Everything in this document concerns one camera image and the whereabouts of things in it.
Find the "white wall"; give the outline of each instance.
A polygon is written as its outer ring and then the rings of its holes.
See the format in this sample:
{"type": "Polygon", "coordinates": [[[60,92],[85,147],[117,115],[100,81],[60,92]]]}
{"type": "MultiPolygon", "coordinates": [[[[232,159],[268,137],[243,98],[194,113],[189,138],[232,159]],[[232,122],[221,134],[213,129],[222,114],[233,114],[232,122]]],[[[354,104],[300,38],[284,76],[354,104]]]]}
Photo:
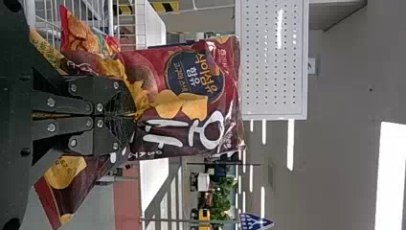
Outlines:
{"type": "MultiPolygon", "coordinates": [[[[254,133],[246,124],[248,160],[276,165],[266,210],[274,230],[373,229],[380,122],[406,124],[405,9],[404,0],[370,0],[327,34],[310,33],[321,74],[309,78],[308,120],[296,123],[295,172],[285,166],[287,122],[267,123],[266,147],[261,123],[254,133]]],[[[268,174],[255,170],[247,212],[259,213],[268,174]]]]}
{"type": "Polygon", "coordinates": [[[161,18],[167,25],[168,32],[207,32],[233,31],[235,21],[234,8],[210,11],[189,11],[180,14],[164,14],[161,18]]]}

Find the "black circular label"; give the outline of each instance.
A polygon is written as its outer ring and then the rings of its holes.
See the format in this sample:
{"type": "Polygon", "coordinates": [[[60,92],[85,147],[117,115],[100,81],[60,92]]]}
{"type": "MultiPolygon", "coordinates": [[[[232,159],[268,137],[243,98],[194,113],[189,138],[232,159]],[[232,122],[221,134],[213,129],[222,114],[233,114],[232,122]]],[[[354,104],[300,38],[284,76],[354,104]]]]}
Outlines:
{"type": "Polygon", "coordinates": [[[196,51],[173,54],[166,65],[167,87],[176,95],[207,95],[215,102],[224,91],[224,75],[211,56],[196,51]]]}

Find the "metal bolt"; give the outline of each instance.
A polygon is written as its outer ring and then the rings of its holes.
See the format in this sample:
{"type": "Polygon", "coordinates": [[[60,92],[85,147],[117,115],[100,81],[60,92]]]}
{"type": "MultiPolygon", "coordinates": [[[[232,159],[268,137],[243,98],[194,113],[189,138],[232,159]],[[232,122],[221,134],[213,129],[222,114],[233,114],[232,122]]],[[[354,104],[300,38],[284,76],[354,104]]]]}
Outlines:
{"type": "Polygon", "coordinates": [[[71,91],[76,92],[78,90],[78,87],[75,84],[71,84],[71,91]]]}
{"type": "Polygon", "coordinates": [[[86,121],[86,126],[87,127],[92,126],[92,124],[93,124],[92,120],[89,119],[89,120],[86,121]]]}
{"type": "Polygon", "coordinates": [[[27,73],[23,73],[23,74],[20,75],[20,79],[22,81],[29,81],[31,79],[31,75],[27,74],[27,73]]]}
{"type": "Polygon", "coordinates": [[[98,103],[97,109],[98,109],[99,112],[102,112],[102,104],[101,103],[98,103]]]}
{"type": "Polygon", "coordinates": [[[55,124],[54,123],[50,123],[50,124],[48,124],[48,131],[50,131],[50,132],[55,132],[55,130],[56,130],[56,126],[55,126],[55,124]]]}
{"type": "Polygon", "coordinates": [[[54,107],[54,106],[55,106],[55,100],[54,100],[53,98],[49,98],[49,99],[47,100],[47,105],[48,105],[49,107],[54,107]]]}
{"type": "Polygon", "coordinates": [[[98,120],[98,127],[102,127],[104,125],[102,120],[98,120]]]}
{"type": "Polygon", "coordinates": [[[78,141],[76,139],[73,139],[71,141],[71,147],[75,147],[78,144],[78,141]]]}

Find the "screw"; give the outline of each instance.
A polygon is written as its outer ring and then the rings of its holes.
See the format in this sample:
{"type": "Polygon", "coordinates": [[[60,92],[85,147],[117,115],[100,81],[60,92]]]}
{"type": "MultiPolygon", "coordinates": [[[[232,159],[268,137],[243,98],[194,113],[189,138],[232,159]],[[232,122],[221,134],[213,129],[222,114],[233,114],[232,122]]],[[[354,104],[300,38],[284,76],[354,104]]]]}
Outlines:
{"type": "Polygon", "coordinates": [[[102,112],[102,104],[101,103],[98,103],[97,109],[98,109],[99,112],[102,112]]]}
{"type": "Polygon", "coordinates": [[[29,81],[29,80],[31,79],[31,75],[30,75],[30,74],[26,74],[26,73],[21,74],[20,79],[21,79],[22,81],[29,81]]]}
{"type": "Polygon", "coordinates": [[[98,120],[98,127],[102,127],[104,125],[102,120],[98,120]]]}
{"type": "Polygon", "coordinates": [[[71,141],[71,147],[75,147],[78,144],[78,141],[76,139],[73,139],[71,141]]]}
{"type": "Polygon", "coordinates": [[[75,84],[71,84],[71,91],[76,92],[78,90],[78,87],[75,84]]]}
{"type": "Polygon", "coordinates": [[[87,127],[92,126],[92,120],[90,120],[90,119],[87,120],[87,121],[86,121],[86,126],[87,126],[87,127]]]}
{"type": "Polygon", "coordinates": [[[50,123],[50,124],[48,124],[48,131],[50,131],[50,132],[55,132],[55,130],[56,130],[56,126],[55,126],[55,124],[54,123],[50,123]]]}
{"type": "Polygon", "coordinates": [[[49,98],[47,101],[47,105],[49,107],[54,107],[55,106],[55,100],[53,98],[49,98]]]}
{"type": "Polygon", "coordinates": [[[31,154],[31,150],[30,148],[24,148],[23,150],[21,150],[20,154],[22,157],[27,157],[31,154]]]}

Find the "ceiling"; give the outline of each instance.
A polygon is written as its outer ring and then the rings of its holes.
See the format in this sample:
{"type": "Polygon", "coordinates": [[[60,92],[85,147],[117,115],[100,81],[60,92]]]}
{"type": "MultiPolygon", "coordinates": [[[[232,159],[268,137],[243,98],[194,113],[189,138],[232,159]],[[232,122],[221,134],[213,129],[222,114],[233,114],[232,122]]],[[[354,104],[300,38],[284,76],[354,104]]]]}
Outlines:
{"type": "Polygon", "coordinates": [[[324,31],[365,6],[366,3],[367,0],[353,1],[346,4],[311,4],[309,29],[324,31]]]}
{"type": "MultiPolygon", "coordinates": [[[[346,18],[352,12],[355,12],[360,7],[366,4],[367,0],[353,0],[348,1],[345,3],[334,3],[334,4],[310,4],[310,14],[309,14],[309,29],[310,30],[325,30],[334,25],[335,23],[339,22],[340,20],[346,18]]],[[[213,7],[221,7],[221,6],[233,6],[235,0],[195,0],[195,6],[199,9],[202,8],[213,8],[213,7]]],[[[180,11],[188,11],[193,9],[192,0],[180,0],[180,11]]],[[[216,11],[215,14],[218,15],[218,19],[220,19],[222,13],[227,14],[227,16],[232,17],[232,8],[230,9],[222,9],[222,10],[211,10],[211,12],[216,11]]],[[[193,12],[182,12],[183,14],[193,14],[194,16],[206,15],[209,12],[206,11],[199,11],[196,13],[193,12]]],[[[182,17],[180,15],[165,15],[163,16],[164,21],[168,19],[168,17],[182,17]]],[[[224,31],[231,31],[230,28],[234,28],[234,20],[227,20],[227,18],[220,19],[221,23],[224,24],[225,28],[224,31]]],[[[176,20],[169,20],[168,23],[176,23],[176,20]]],[[[173,25],[167,25],[170,28],[176,27],[173,25]]],[[[216,30],[209,30],[209,31],[218,31],[218,26],[214,25],[216,30]]]]}

